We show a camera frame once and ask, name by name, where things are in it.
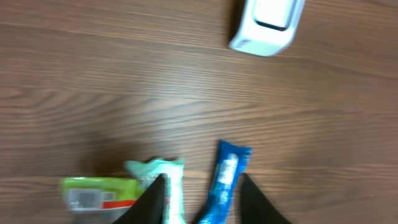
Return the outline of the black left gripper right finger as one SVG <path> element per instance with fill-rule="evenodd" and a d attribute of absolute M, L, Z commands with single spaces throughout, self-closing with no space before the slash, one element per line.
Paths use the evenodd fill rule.
<path fill-rule="evenodd" d="M 240 224 L 291 224 L 262 193 L 247 173 L 239 191 Z"/>

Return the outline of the teal wet wipes pack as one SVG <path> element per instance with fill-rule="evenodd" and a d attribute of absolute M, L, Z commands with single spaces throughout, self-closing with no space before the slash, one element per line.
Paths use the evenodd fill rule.
<path fill-rule="evenodd" d="M 126 161 L 127 171 L 135 177 L 142 189 L 146 190 L 160 174 L 167 176 L 165 188 L 165 224 L 186 224 L 183 207 L 183 168 L 185 160 L 166 161 L 153 159 L 150 162 Z"/>

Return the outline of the green clear snack bag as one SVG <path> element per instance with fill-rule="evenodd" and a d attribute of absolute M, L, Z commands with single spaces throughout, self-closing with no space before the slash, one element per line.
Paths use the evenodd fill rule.
<path fill-rule="evenodd" d="M 136 179 L 67 177 L 60 181 L 63 201 L 76 224 L 110 224 L 120 218 L 144 189 Z"/>

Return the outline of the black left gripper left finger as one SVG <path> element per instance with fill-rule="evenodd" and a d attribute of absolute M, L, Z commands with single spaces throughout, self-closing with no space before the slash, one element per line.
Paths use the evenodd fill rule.
<path fill-rule="evenodd" d="M 165 207 L 165 174 L 160 174 L 135 204 L 113 224 L 161 224 Z"/>

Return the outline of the blue snack bar wrapper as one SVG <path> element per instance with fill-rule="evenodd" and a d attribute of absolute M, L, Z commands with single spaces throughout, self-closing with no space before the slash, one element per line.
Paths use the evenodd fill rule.
<path fill-rule="evenodd" d="M 234 188 L 251 158 L 250 147 L 220 140 L 215 173 L 208 191 L 205 213 L 198 224 L 224 224 L 234 199 Z"/>

